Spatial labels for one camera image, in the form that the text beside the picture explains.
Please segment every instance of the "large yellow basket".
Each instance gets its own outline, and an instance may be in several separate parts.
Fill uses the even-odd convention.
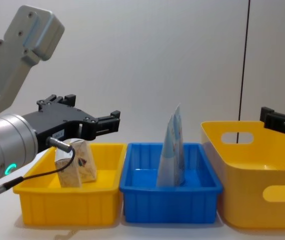
[[[61,187],[58,175],[32,178],[13,188],[20,195],[23,222],[32,226],[112,225],[121,208],[119,182],[126,144],[90,144],[97,180],[82,187]],[[55,169],[51,148],[25,177]]]
[[[220,216],[237,228],[285,228],[285,134],[261,121],[203,122],[202,144],[224,192]],[[251,143],[222,142],[225,133],[251,133]]]

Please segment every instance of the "blue plastic tray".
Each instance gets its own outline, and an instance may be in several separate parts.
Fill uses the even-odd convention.
[[[185,143],[185,183],[157,187],[163,145],[130,143],[120,180],[129,223],[213,223],[223,187],[201,144]]]

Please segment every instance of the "white wall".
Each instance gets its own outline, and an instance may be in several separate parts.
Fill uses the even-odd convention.
[[[285,0],[251,1],[241,119],[263,106],[285,114]]]
[[[186,141],[202,121],[238,119],[247,0],[0,0],[0,39],[23,4],[66,30],[6,112],[73,93],[95,117],[121,111],[119,132],[97,139],[108,142],[162,141],[178,103]]]

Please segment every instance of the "table surface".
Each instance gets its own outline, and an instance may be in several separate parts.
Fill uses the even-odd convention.
[[[23,176],[37,160],[0,180],[0,184]],[[228,227],[219,217],[214,224],[129,224],[121,215],[117,224],[109,228],[25,226],[19,196],[9,190],[0,195],[0,239],[28,240],[78,240],[78,239],[198,239],[198,240],[285,240],[285,231],[238,231]]]

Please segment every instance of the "basket handle hole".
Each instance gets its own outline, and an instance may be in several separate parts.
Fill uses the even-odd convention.
[[[239,144],[251,144],[254,141],[254,136],[250,132],[225,132],[221,135],[221,141],[224,144],[236,144],[237,134]]]
[[[285,203],[285,185],[273,185],[262,192],[263,198],[271,203]]]

